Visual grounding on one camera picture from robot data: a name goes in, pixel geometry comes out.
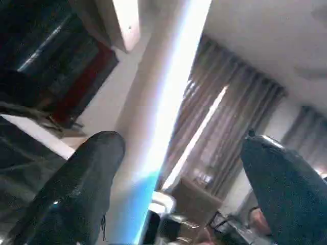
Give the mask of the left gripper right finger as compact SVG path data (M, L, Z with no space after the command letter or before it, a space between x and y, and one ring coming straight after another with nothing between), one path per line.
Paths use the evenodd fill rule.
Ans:
M297 152L248 135L240 157L277 244L326 244L326 181Z

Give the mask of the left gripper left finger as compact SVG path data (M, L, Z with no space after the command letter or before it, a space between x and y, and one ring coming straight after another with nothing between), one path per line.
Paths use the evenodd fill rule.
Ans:
M45 183L3 244L95 244L125 154L115 131L82 143Z

